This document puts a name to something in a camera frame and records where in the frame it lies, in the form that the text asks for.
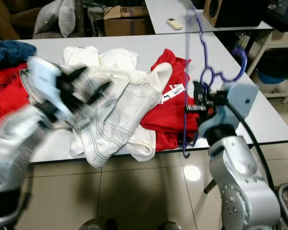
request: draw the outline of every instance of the table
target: table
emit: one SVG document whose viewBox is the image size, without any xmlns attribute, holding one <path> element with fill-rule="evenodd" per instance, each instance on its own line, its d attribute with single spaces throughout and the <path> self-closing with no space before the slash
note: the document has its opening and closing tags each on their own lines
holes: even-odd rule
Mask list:
<svg viewBox="0 0 288 230">
<path fill-rule="evenodd" d="M 273 32 L 268 32 L 262 34 L 262 37 L 258 39 L 257 44 L 261 46 L 258 54 L 252 61 L 250 67 L 247 70 L 247 74 L 250 76 L 257 66 L 260 58 L 263 56 L 267 49 L 272 48 L 288 48 L 288 32 L 282 33 L 277 30 Z M 283 103 L 288 102 L 288 93 L 267 93 L 265 94 L 267 98 L 269 97 L 284 97 Z"/>
<path fill-rule="evenodd" d="M 216 71 L 223 70 L 228 77 L 236 75 L 240 66 L 231 54 L 225 49 L 213 33 L 204 35 L 208 46 L 209 63 Z M 204 52 L 200 43 L 199 34 L 191 34 L 190 37 L 190 77 L 199 79 L 204 68 Z M 165 48 L 171 49 L 178 57 L 185 58 L 185 34 L 159 34 L 141 36 L 119 36 L 119 37 L 87 37 L 87 38 L 57 38 L 57 39 L 36 39 L 24 40 L 37 47 L 37 54 L 48 58 L 51 61 L 61 63 L 61 54 L 67 46 L 95 46 L 100 53 L 110 49 L 123 47 L 136 52 L 140 61 L 138 69 L 149 71 Z M 251 79 L 244 74 L 240 82 L 253 84 Z M 213 89 L 220 89 L 222 81 L 217 79 Z M 250 126 L 260 144 L 288 142 L 288 126 L 267 101 L 261 92 L 258 93 L 246 122 Z M 248 144 L 252 144 L 247 132 L 240 124 L 236 130 L 238 135 L 243 135 Z M 72 134 L 66 130 L 58 130 L 50 134 L 43 147 L 40 147 L 33 162 L 58 161 L 72 159 L 69 154 L 69 142 Z M 206 139 L 198 139 L 194 147 L 189 149 L 207 149 L 209 146 Z"/>
<path fill-rule="evenodd" d="M 145 0 L 145 3 L 156 34 L 179 34 L 188 32 L 186 31 L 185 17 L 187 9 L 192 5 L 190 0 Z M 261 22 L 259 26 L 215 28 L 204 17 L 203 10 L 197 10 L 197 13 L 201 16 L 203 27 L 206 32 L 273 29 L 265 22 Z M 183 25 L 183 28 L 181 30 L 174 30 L 166 23 L 168 18 L 174 18 Z M 189 32 L 199 32 L 198 26 L 195 24 L 190 28 Z"/>
</svg>

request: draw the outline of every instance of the pillow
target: pillow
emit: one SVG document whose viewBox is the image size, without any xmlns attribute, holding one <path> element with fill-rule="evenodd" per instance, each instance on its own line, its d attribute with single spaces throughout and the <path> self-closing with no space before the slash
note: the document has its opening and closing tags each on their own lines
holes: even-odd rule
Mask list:
<svg viewBox="0 0 288 230">
<path fill-rule="evenodd" d="M 76 15 L 73 0 L 63 0 L 59 10 L 59 28 L 63 37 L 68 37 L 75 29 Z"/>
<path fill-rule="evenodd" d="M 36 19 L 35 34 L 47 32 L 56 24 L 61 4 L 62 0 L 55 0 L 40 10 Z"/>
</svg>

